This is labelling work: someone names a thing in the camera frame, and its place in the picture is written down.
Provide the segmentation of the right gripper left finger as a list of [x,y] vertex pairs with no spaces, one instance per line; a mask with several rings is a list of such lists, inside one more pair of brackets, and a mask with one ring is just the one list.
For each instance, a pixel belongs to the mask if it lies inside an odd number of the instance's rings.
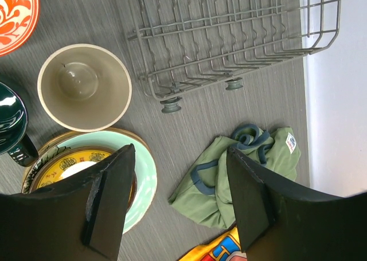
[[117,260],[135,147],[29,194],[1,196],[2,260]]

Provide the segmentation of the green flower plate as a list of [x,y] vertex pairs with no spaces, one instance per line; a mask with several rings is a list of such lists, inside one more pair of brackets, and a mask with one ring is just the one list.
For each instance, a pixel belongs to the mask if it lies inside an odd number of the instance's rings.
[[124,232],[137,225],[151,205],[157,189],[157,168],[148,145],[136,134],[119,128],[63,133],[39,149],[39,159],[26,168],[22,193],[61,181],[110,156],[125,145],[135,147],[135,169]]

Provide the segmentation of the dark green mug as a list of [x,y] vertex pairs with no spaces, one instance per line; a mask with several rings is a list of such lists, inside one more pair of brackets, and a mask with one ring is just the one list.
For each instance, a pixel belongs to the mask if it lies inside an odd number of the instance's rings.
[[38,151],[26,133],[29,115],[24,100],[1,83],[1,154],[27,167],[38,160]]

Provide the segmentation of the beige tumbler cup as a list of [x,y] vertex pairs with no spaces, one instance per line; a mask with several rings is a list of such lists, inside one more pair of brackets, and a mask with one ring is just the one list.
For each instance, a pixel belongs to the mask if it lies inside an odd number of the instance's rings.
[[112,126],[126,113],[132,82],[127,67],[112,52],[97,45],[73,44],[45,60],[37,93],[56,123],[93,132]]

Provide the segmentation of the white orange patterned bowl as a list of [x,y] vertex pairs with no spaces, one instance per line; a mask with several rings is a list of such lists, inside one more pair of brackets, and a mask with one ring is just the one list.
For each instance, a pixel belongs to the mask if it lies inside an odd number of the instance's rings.
[[40,0],[1,0],[1,56],[20,48],[34,32]]

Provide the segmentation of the yellow patterned small plate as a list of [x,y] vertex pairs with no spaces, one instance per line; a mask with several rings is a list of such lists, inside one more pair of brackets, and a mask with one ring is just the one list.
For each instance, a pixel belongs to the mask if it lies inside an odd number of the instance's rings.
[[70,177],[110,156],[106,147],[86,146],[69,149],[51,158],[37,170],[28,192]]

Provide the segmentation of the cream bird plate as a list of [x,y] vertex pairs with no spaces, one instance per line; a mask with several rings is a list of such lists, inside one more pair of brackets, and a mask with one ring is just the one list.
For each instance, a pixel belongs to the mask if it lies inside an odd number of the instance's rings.
[[127,232],[144,217],[157,189],[157,168],[150,148],[141,137],[130,131],[110,127],[92,133],[70,131],[56,136],[39,149],[37,162],[26,168],[21,192],[29,193],[30,182],[37,170],[63,151],[86,146],[106,147],[115,151],[130,144],[135,147],[136,194],[125,218],[124,231]]

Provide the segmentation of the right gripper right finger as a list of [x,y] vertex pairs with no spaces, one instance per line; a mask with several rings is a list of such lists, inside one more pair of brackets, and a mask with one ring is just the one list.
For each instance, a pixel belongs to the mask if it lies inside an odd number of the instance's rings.
[[365,260],[366,194],[307,188],[227,151],[240,245],[248,260]]

